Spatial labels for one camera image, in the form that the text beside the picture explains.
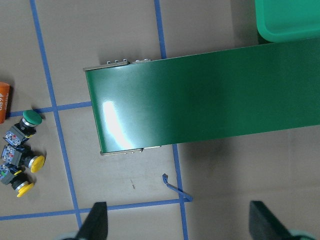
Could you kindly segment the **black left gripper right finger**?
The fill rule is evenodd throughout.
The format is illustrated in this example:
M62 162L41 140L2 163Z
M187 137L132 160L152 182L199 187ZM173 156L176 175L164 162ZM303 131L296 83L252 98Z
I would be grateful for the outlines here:
M249 233L253 240L291 240L288 229L258 200L249 203Z

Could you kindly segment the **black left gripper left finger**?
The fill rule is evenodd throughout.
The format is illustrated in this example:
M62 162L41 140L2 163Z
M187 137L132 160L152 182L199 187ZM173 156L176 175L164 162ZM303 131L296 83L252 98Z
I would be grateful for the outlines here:
M106 240L108 213L106 202L96 202L76 234L77 240Z

